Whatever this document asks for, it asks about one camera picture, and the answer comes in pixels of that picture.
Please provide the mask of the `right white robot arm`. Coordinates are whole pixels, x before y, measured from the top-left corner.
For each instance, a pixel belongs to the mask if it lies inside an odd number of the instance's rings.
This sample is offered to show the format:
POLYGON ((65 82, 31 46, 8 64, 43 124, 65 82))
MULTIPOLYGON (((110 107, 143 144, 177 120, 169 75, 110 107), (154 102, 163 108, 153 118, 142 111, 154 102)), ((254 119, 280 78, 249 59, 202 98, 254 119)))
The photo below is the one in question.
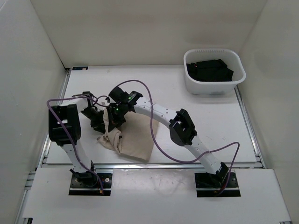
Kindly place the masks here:
POLYGON ((114 87, 109 95, 113 102, 108 106, 109 131, 121 126, 128 112, 142 114, 165 125, 170 138, 176 145, 189 150, 196 161, 200 161, 207 172, 207 183, 214 188, 225 186, 229 168, 218 160, 197 136, 195 125, 185 109, 174 111, 153 103, 152 96, 146 98, 141 93, 127 93, 120 87, 114 87))

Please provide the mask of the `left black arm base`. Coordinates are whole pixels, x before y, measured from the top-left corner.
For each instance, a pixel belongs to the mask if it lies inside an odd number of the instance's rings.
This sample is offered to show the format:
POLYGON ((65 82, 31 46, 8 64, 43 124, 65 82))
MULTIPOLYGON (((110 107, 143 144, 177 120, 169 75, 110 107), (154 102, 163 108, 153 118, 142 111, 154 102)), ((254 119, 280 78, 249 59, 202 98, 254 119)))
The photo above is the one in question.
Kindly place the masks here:
POLYGON ((78 173, 70 169, 72 177, 70 181, 70 196, 110 196, 113 173, 90 172, 78 173))

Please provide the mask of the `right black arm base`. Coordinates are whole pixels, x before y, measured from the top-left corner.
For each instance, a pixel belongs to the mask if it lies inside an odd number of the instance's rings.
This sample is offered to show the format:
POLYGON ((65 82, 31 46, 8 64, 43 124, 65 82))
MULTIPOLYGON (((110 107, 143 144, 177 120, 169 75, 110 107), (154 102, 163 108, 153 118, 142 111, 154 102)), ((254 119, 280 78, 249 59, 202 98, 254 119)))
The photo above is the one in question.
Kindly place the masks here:
MULTIPOLYGON (((195 185, 197 198, 204 197, 216 197, 218 192, 221 190, 222 185, 219 187, 213 183, 208 173, 195 173, 195 185)), ((239 190, 238 180, 235 172, 230 173, 230 177, 226 188, 219 195, 219 197, 240 197, 241 193, 239 190)))

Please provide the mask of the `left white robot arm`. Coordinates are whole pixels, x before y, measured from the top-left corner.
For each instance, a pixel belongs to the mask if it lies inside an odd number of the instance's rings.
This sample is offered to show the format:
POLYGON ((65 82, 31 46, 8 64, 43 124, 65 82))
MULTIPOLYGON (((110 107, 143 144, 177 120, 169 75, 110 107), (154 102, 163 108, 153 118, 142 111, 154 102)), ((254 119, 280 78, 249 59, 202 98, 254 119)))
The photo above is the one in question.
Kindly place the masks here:
POLYGON ((50 99, 49 109, 49 138, 60 146, 68 155, 73 167, 72 177, 89 188, 97 187, 103 191, 103 181, 96 173, 94 163, 89 159, 80 142, 81 125, 79 114, 90 120, 91 128, 97 132, 105 132, 103 111, 96 107, 98 99, 89 91, 76 94, 71 98, 50 99), (60 105, 50 103, 61 101, 60 105))

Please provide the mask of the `beige trousers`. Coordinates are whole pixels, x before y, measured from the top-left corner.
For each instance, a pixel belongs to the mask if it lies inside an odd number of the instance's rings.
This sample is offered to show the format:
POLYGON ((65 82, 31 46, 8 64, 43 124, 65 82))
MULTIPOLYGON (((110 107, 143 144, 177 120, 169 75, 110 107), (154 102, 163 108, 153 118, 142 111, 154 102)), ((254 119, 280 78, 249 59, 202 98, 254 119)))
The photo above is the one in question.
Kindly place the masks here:
POLYGON ((153 120, 151 124, 150 117, 134 112, 128 112, 125 119, 123 125, 108 132, 108 114, 107 109, 104 109, 106 131, 97 141, 118 155, 149 161, 154 147, 151 134, 157 134, 159 122, 153 120))

